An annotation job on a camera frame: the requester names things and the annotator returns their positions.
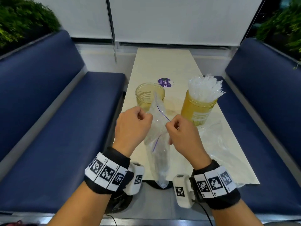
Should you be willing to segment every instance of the artificial plant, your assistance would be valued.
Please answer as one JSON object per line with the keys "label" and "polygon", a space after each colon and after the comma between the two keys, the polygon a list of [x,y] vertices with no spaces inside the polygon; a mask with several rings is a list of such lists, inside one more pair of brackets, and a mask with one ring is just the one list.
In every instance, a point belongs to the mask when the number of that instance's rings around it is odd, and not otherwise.
{"label": "artificial plant", "polygon": [[291,0],[287,8],[264,22],[258,28],[256,38],[264,41],[270,33],[286,35],[289,49],[301,53],[301,0]]}
{"label": "artificial plant", "polygon": [[58,31],[60,23],[53,11],[34,0],[0,0],[0,48],[24,37],[32,26]]}

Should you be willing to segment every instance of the table top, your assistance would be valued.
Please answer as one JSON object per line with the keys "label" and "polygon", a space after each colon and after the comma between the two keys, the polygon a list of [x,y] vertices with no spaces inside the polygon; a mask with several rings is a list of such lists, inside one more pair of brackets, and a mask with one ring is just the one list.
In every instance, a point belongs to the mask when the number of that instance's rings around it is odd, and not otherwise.
{"label": "table top", "polygon": [[[164,105],[167,117],[171,120],[175,115],[181,113],[185,93],[188,89],[188,80],[193,76],[199,75],[202,75],[201,71],[189,50],[138,48],[122,112],[137,105],[135,90],[138,85],[147,82],[158,83],[159,79],[168,78],[173,85],[165,87]],[[214,124],[217,120],[220,120],[222,123],[223,137],[229,150],[253,171],[218,103],[213,107],[206,124]],[[185,173],[190,175],[192,173],[193,168],[190,163],[175,150],[173,145],[170,148],[170,160],[172,163],[170,163],[167,180],[172,181],[177,174]],[[133,152],[131,161],[137,161],[144,165],[145,174],[143,180],[154,180],[143,142]],[[234,179],[238,183],[259,183],[255,174],[252,181],[245,181],[243,177]]]}

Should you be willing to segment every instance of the bench backrest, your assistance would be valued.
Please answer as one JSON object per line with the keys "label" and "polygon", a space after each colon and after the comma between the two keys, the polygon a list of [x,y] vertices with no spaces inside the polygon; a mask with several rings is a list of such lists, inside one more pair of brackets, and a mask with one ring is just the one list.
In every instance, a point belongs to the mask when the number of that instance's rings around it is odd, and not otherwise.
{"label": "bench backrest", "polygon": [[253,38],[226,73],[301,167],[301,67]]}
{"label": "bench backrest", "polygon": [[0,161],[83,67],[67,31],[0,60]]}

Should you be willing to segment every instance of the white sensor device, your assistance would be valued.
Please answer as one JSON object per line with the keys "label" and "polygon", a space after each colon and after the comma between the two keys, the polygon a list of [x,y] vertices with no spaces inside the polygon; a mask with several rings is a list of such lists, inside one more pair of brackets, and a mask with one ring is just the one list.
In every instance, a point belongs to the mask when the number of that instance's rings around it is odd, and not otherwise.
{"label": "white sensor device", "polygon": [[172,180],[177,203],[180,207],[186,209],[190,209],[194,204],[192,200],[195,200],[189,177],[187,174],[179,174]]}
{"label": "white sensor device", "polygon": [[142,166],[138,162],[130,162],[129,171],[134,173],[134,177],[130,181],[130,183],[123,189],[123,191],[127,195],[132,196],[137,194],[140,190],[142,177],[144,175],[144,166]]}

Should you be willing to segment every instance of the black wristband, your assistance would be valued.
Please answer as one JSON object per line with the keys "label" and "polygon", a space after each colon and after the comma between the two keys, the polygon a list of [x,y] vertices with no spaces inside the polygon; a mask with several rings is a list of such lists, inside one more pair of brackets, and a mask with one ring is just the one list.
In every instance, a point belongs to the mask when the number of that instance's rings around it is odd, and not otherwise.
{"label": "black wristband", "polygon": [[[206,172],[213,171],[213,170],[217,169],[218,167],[220,167],[220,165],[215,160],[212,160],[211,164],[208,165],[207,167],[202,168],[200,170],[193,170],[192,176],[201,175]],[[197,182],[195,181],[195,179],[193,179],[193,180],[194,180],[192,183],[193,187],[195,187],[195,189],[198,190],[198,193],[202,196]],[[239,193],[238,189],[235,188],[231,192],[227,191],[227,194],[225,194],[225,195],[221,195],[221,196],[217,196],[217,197],[213,197],[213,198],[203,198],[203,199],[205,200],[205,202],[209,205],[209,207],[211,209],[215,209],[215,210],[226,209],[239,202],[240,193]]]}
{"label": "black wristband", "polygon": [[[129,168],[130,158],[124,156],[123,154],[121,154],[120,152],[118,152],[116,149],[112,147],[108,147],[107,149],[105,149],[102,155],[108,158],[109,160],[111,160],[112,162],[118,164],[120,167],[123,167],[124,168],[123,170]],[[129,184],[129,182],[133,179],[133,177],[134,177],[134,173],[131,171],[127,171],[121,183],[119,184],[117,190],[123,190],[126,187],[126,185]],[[84,181],[87,184],[87,186],[97,194],[113,194],[115,192],[96,184],[87,175],[85,175]]]}

